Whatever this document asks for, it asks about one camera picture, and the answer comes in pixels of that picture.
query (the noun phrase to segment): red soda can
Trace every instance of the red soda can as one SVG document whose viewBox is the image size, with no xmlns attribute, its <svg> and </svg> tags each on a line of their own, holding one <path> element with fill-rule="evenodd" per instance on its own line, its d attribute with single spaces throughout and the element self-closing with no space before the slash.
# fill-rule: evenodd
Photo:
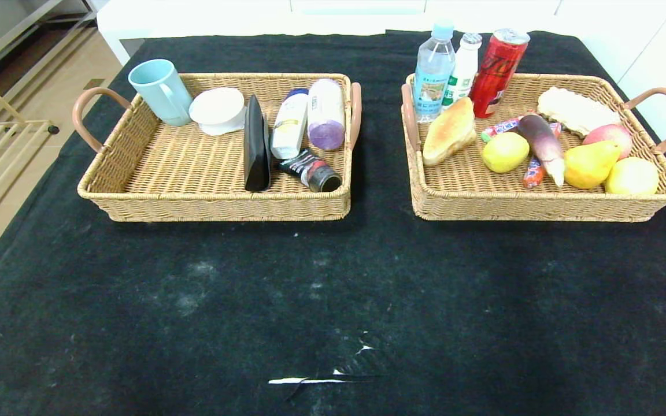
<svg viewBox="0 0 666 416">
<path fill-rule="evenodd" d="M 488 118 L 495 112 L 529 40 L 531 37 L 525 32 L 509 28 L 497 29 L 492 34 L 469 95 L 474 103 L 474 116 Z"/>
</svg>

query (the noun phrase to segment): bread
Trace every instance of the bread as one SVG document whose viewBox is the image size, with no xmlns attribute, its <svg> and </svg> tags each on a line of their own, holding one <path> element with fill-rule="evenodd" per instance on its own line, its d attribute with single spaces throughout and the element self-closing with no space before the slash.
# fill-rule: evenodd
<svg viewBox="0 0 666 416">
<path fill-rule="evenodd" d="M 423 145 L 423 164 L 439 164 L 475 138 L 474 105 L 469 97 L 464 97 L 431 123 Z"/>
<path fill-rule="evenodd" d="M 537 110 L 581 135 L 600 126 L 621 124 L 618 114 L 607 106 L 564 88 L 550 87 L 544 91 L 539 96 Z"/>
</svg>

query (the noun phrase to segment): water bottle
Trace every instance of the water bottle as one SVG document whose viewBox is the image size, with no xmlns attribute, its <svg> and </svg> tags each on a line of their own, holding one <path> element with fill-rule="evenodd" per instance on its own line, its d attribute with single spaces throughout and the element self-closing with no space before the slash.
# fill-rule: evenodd
<svg viewBox="0 0 666 416">
<path fill-rule="evenodd" d="M 454 70 L 453 36 L 454 24 L 438 21 L 431 31 L 431 39 L 418 48 L 413 97 L 419 123 L 434 121 L 441 113 L 443 93 Z"/>
<path fill-rule="evenodd" d="M 445 111 L 453 103 L 469 95 L 474 76 L 479 69 L 479 47 L 482 45 L 481 34 L 464 34 L 459 42 L 456 53 L 454 72 L 449 77 L 449 85 L 443 95 L 441 111 Z"/>
</svg>

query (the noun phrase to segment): red apple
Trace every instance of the red apple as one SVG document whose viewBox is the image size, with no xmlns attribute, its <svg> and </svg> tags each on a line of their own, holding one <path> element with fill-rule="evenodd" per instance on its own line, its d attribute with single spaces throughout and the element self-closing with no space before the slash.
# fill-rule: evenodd
<svg viewBox="0 0 666 416">
<path fill-rule="evenodd" d="M 631 153 L 631 133 L 628 132 L 626 127 L 618 126 L 618 124 L 600 126 L 589 132 L 582 141 L 582 144 L 594 144 L 603 140 L 611 140 L 611 142 L 618 143 L 621 147 L 621 155 L 619 155 L 618 160 L 627 157 Z"/>
</svg>

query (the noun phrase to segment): purple vegetable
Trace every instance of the purple vegetable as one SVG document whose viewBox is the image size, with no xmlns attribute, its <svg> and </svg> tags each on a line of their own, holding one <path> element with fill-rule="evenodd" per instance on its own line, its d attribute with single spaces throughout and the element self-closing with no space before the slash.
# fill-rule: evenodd
<svg viewBox="0 0 666 416">
<path fill-rule="evenodd" d="M 541 116 L 529 114 L 520 119 L 518 131 L 528 140 L 531 151 L 541 161 L 546 173 L 561 188 L 564 184 L 565 162 L 560 141 L 549 124 Z"/>
</svg>

